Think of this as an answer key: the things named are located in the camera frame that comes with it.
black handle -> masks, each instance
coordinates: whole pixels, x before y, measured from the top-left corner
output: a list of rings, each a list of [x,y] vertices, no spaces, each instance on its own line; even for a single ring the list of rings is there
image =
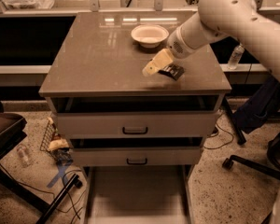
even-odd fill
[[[143,162],[138,162],[138,161],[130,161],[127,159],[127,164],[128,165],[147,165],[147,158],[143,160]]]
[[[148,132],[148,127],[143,127],[143,128],[126,128],[122,127],[122,132],[124,134],[147,134]]]

clear bottle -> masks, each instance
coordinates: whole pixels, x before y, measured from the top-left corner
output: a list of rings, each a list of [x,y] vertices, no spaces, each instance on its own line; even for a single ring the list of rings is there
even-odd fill
[[[17,145],[17,153],[21,160],[22,167],[26,168],[30,164],[32,164],[31,159],[29,157],[28,147],[25,144],[20,143]]]
[[[230,59],[228,60],[227,67],[230,70],[235,70],[237,67],[237,64],[240,62],[243,54],[244,54],[245,48],[242,44],[236,46],[232,52],[232,55]]]

concrete floor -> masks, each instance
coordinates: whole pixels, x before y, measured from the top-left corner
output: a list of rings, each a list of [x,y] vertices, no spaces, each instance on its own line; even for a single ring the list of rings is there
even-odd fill
[[[28,136],[23,142],[30,150],[33,164],[23,168],[15,148],[1,160],[1,164],[16,180],[37,189],[54,192],[55,195],[63,186],[61,170],[71,171],[70,175],[77,173],[83,186],[80,189],[73,187],[70,194],[73,202],[77,202],[76,210],[81,214],[80,208],[83,206],[86,188],[83,174],[74,163],[58,167],[51,156],[40,150],[50,116],[47,104],[5,102],[4,105],[6,112],[19,113],[27,120],[25,131]],[[225,111],[221,112],[222,115],[217,121],[218,135],[209,137],[204,145],[215,148],[230,143],[218,149],[205,149],[190,177],[189,191],[195,223],[261,223],[272,210],[280,181],[238,163],[235,163],[229,171],[223,169],[221,165],[231,154],[268,164],[267,144],[280,132],[280,120],[267,122],[250,135],[245,134],[247,141],[243,146],[239,146],[233,137],[234,133]],[[53,200],[51,194],[34,189],[31,191],[48,203]],[[79,223],[71,206],[70,199],[66,197],[58,207],[60,211],[55,211],[47,223]],[[0,224],[36,223],[39,218],[40,213],[37,210],[0,185]]]

chair leg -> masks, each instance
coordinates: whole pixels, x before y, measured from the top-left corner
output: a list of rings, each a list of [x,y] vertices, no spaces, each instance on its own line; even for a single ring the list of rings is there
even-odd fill
[[[250,168],[255,169],[255,170],[257,170],[257,171],[259,171],[263,174],[269,175],[271,177],[274,177],[274,178],[280,180],[280,171],[277,171],[277,170],[274,170],[272,168],[266,167],[264,165],[261,165],[259,163],[254,162],[254,161],[250,161],[250,160],[241,158],[241,157],[236,156],[236,155],[231,155],[228,159],[226,159],[223,162],[222,166],[226,169],[230,169],[230,168],[232,168],[234,161],[240,162],[241,164],[243,164],[247,167],[250,167]]]

white bowl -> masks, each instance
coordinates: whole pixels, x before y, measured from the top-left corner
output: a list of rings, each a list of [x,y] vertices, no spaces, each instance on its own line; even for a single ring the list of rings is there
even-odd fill
[[[131,35],[142,47],[153,49],[165,40],[169,33],[159,25],[140,25],[132,30]]]

